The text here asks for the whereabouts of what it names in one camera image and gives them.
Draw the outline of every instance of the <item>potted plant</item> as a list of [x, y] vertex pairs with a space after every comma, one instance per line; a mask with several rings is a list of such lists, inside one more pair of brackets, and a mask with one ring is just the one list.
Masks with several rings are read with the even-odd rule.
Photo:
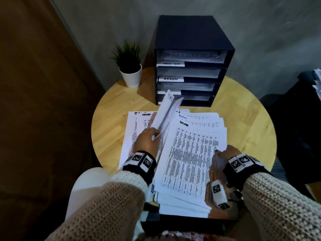
[[119, 67], [119, 71], [128, 88], [137, 88], [142, 75], [140, 48], [135, 43], [124, 41], [124, 46], [116, 44], [112, 59]]

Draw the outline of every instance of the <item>person's left arm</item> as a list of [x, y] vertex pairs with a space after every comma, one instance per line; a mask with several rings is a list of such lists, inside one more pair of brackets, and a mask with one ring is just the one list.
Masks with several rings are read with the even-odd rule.
[[131, 240], [143, 211], [145, 190], [156, 167], [159, 138], [152, 141], [151, 137], [158, 133], [154, 128], [146, 129], [134, 145], [134, 152], [147, 154], [152, 159], [147, 172], [139, 166], [124, 164], [123, 170], [102, 187], [100, 194], [91, 198], [46, 240]]

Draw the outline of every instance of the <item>green leaves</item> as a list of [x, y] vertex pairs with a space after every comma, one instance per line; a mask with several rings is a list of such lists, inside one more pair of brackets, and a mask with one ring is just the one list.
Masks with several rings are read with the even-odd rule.
[[135, 73], [140, 70], [140, 61], [139, 57], [140, 48], [139, 45], [135, 43], [130, 44], [127, 41], [124, 41], [124, 46], [121, 48], [120, 45], [116, 44], [115, 50], [113, 51], [114, 56], [111, 57], [119, 69], [123, 73]]

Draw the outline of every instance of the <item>white plant pot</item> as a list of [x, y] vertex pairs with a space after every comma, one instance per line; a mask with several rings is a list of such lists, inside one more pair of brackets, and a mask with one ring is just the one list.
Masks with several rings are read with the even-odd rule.
[[137, 88], [139, 86], [140, 78], [142, 76], [142, 65], [140, 64], [140, 66], [140, 70], [135, 73], [123, 73], [119, 70], [128, 88]]

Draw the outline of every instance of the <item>navy blue file organizer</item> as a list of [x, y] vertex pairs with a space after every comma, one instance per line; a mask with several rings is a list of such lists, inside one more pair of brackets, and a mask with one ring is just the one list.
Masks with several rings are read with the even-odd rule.
[[[184, 97], [182, 106], [212, 106], [234, 52], [235, 48], [213, 16], [160, 15], [154, 50], [155, 104], [160, 104], [164, 97], [164, 91], [160, 88], [174, 86], [175, 88], [181, 87], [181, 95], [174, 96]], [[209, 54], [208, 56], [215, 54], [217, 62], [198, 62], [198, 55], [202, 56], [201, 54], [203, 56], [204, 54]], [[157, 66], [158, 62], [172, 61], [167, 59], [168, 57], [184, 60], [188, 56], [189, 58], [193, 56], [194, 61], [185, 60], [184, 67]], [[171, 80], [170, 84], [167, 84], [167, 81], [159, 81], [159, 78], [164, 80], [167, 77], [172, 79], [183, 77], [184, 81]], [[206, 91], [196, 88], [184, 90], [189, 83], [197, 83], [200, 87], [208, 86], [208, 88]]]

